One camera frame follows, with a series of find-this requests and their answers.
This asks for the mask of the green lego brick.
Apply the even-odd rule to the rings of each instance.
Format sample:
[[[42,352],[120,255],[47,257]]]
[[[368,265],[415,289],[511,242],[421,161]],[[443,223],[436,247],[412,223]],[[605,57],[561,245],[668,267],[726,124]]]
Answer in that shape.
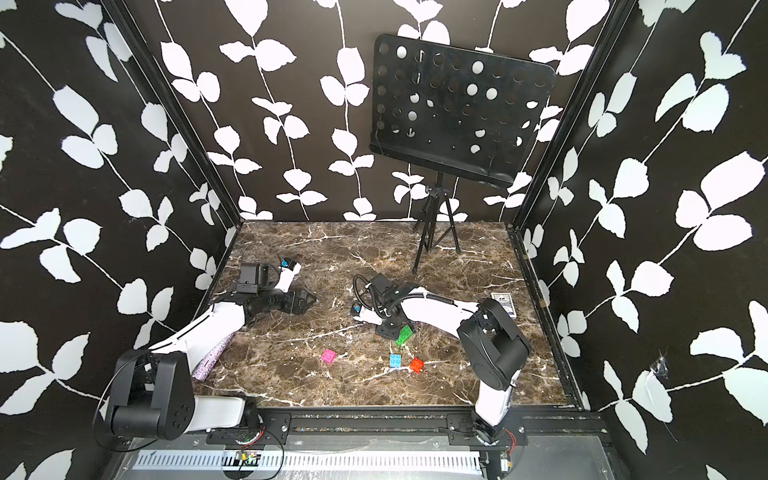
[[[398,347],[403,346],[413,336],[413,334],[414,332],[410,326],[408,325],[403,326],[399,332],[399,335],[395,341],[395,344]]]

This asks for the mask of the blue lego brick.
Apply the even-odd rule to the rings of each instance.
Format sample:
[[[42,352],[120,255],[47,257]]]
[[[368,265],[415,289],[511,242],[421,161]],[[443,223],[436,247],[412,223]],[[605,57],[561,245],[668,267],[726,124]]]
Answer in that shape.
[[[402,367],[402,356],[400,354],[391,354],[389,357],[389,367],[391,369],[400,369]]]

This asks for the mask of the pink lego brick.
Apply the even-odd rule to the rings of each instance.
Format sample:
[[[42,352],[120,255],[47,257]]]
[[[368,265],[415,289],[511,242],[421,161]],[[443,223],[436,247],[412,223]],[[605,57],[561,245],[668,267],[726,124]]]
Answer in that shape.
[[[331,349],[326,349],[321,355],[321,360],[327,364],[332,364],[337,358],[337,353]]]

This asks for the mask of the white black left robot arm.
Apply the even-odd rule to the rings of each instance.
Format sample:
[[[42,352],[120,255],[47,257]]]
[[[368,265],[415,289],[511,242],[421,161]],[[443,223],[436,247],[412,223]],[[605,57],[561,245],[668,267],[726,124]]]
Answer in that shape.
[[[293,285],[292,258],[278,265],[244,264],[237,280],[195,320],[166,340],[119,357],[93,419],[95,437],[174,440],[184,433],[245,426],[246,402],[194,392],[193,375],[213,352],[256,317],[271,311],[302,315],[316,301]]]

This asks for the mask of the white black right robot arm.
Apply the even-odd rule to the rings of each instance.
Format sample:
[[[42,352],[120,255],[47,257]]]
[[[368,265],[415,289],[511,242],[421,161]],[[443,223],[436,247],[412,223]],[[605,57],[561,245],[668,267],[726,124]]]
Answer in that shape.
[[[357,321],[374,324],[379,336],[396,340],[405,325],[419,322],[459,340],[480,381],[473,414],[475,435],[486,444],[495,442],[531,353],[529,340],[504,307],[493,298],[463,302],[408,283],[383,292],[369,283],[366,290],[371,301],[357,298],[350,314]]]

